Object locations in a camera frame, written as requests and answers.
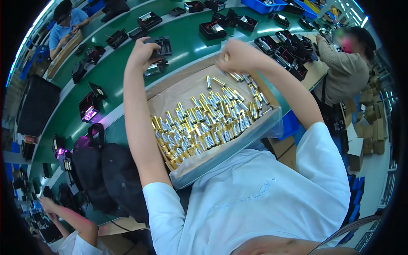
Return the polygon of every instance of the blue shirt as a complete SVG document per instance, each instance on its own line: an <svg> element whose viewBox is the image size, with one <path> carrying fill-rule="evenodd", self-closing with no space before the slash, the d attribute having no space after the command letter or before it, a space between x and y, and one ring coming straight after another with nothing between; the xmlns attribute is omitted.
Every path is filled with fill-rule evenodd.
<svg viewBox="0 0 408 255"><path fill-rule="evenodd" d="M71 22L69 27L55 24L50 33L49 47L50 50L55 49L58 46L60 40L72 30L72 25L76 25L84 21L88 15L81 9L74 8L71 10Z"/></svg>

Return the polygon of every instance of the workbench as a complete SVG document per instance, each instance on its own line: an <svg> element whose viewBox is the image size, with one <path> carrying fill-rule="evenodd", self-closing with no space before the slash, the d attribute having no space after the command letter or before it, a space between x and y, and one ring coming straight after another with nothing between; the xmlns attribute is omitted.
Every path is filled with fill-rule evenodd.
<svg viewBox="0 0 408 255"><path fill-rule="evenodd" d="M94 29L89 33L93 27L93 22L100 22L98 17L89 26L88 30L84 29L84 41L87 47L92 45L106 46L106 39L117 30L123 28L127 32L135 29L137 18L149 11L153 11L163 18L163 22L152 28L149 31L149 36L159 37L169 35L171 46L173 48L173 55L168 57L169 62L166 71L162 74L152 75L144 79L146 89L153 87L161 80L170 77L180 70L197 63L205 61L207 58L217 54L221 48L221 42L227 40L228 37L241 39L249 42L253 41L259 36L270 35L274 36L275 32L288 29L292 33L300 33L308 36L315 42L314 34L317 31L311 32L306 28L301 27L298 23L299 16L292 13L282 13L290 22L288 28L282 27L274 20L269 20L268 15L261 15L248 7L233 7L235 12L242 16L248 15L251 18L258 20L258 24L253 32L249 32L239 27L227 27L225 30L228 34L226 38L206 41L199 32L199 24L211 21L213 14L212 10L205 9L203 12L183 14L177 18L169 18L166 13L174 7L183 7L184 2L188 1L171 1L171 0L150 0L150 1L136 1L129 0L127 4L131 10L118 16L116 19L108 22L106 25ZM220 13L226 15L229 7L227 6ZM36 151L33 156L33 163L31 165L29 181L40 183L42 180L42 163L50 164L50 176L52 176L58 169L55 157L52 153L52 142L54 134L62 137L65 141L66 149L71 150L74 142L80 137L87 134L87 129L90 123L84 123L80 120L80 113L78 110L78 103L91 91L88 87L88 82L92 82L102 87L107 99L102 103L102 110L93 119L95 122L101 122L105 127L105 141L106 143L115 142L122 146L128 146L124 116L123 116L123 72L130 52L134 46L133 42L128 42L121 45L118 49L105 56L104 60L100 61L94 68L89 71L83 79L70 89L65 86L70 84L71 71L73 67L82 59L82 56L72 54L67 58L65 63L60 67L57 73L52 78L51 82L61 87L63 90L61 94L64 96L59 106L54 110L53 115L48 120L46 127L39 139ZM328 67L322 62L307 63L308 73L302 84L311 90L326 74ZM269 82L268 88L272 91L280 106L282 107L282 115L290 111L285 99L277 91L277 89ZM54 196L58 194L59 184L66 182L65 173L60 174L60 177L52 180L52 188ZM92 210L89 205L85 211L88 219L93 220L98 225L108 222L108 219L99 211Z"/></svg>

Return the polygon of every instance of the person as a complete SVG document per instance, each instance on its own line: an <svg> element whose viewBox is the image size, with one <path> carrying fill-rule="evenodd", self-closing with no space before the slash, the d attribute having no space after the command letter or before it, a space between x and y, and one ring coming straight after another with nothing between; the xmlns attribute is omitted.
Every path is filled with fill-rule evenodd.
<svg viewBox="0 0 408 255"><path fill-rule="evenodd" d="M55 224L61 232L65 241L59 247L59 255L67 254L89 254L89 255L109 255L111 254L106 246L98 240L98 227L90 220L85 219L71 209L57 205L48 197L39 197L41 206L48 218ZM75 231L69 233L64 225L59 221L59 217L70 224ZM40 244L44 254L52 254L47 245Z"/></svg>
<svg viewBox="0 0 408 255"><path fill-rule="evenodd" d="M348 211L350 188L315 99L275 60L232 39L224 46L218 67L261 72L307 130L297 147L298 172L268 150L244 149L195 181L184 213L151 128L143 73L157 61L151 55L160 47L144 44L147 38L136 41L127 61L123 99L126 134L156 253L308 254L337 231ZM331 254L331 248L325 250Z"/></svg>
<svg viewBox="0 0 408 255"><path fill-rule="evenodd" d="M57 24L51 29L49 38L50 58L52 60L73 35L91 22L83 10L79 8L72 9L70 0L62 1L55 8L53 19Z"/></svg>
<svg viewBox="0 0 408 255"><path fill-rule="evenodd" d="M335 51L323 36L316 37L320 60L330 67L327 76L312 92L319 105L332 107L352 99L367 86L370 77L376 49L373 37L361 27L342 29L346 31L342 52Z"/></svg>

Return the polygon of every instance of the hair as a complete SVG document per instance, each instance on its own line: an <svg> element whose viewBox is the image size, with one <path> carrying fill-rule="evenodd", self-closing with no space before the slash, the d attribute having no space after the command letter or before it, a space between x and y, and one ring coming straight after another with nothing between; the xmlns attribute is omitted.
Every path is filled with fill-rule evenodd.
<svg viewBox="0 0 408 255"><path fill-rule="evenodd" d="M71 13L72 3L70 0L62 1L54 10L53 19L57 24L63 21Z"/></svg>
<svg viewBox="0 0 408 255"><path fill-rule="evenodd" d="M365 45L364 54L370 61L372 61L374 59L374 51L377 49L377 46L370 32L362 27L351 27L350 32L357 37L359 42Z"/></svg>

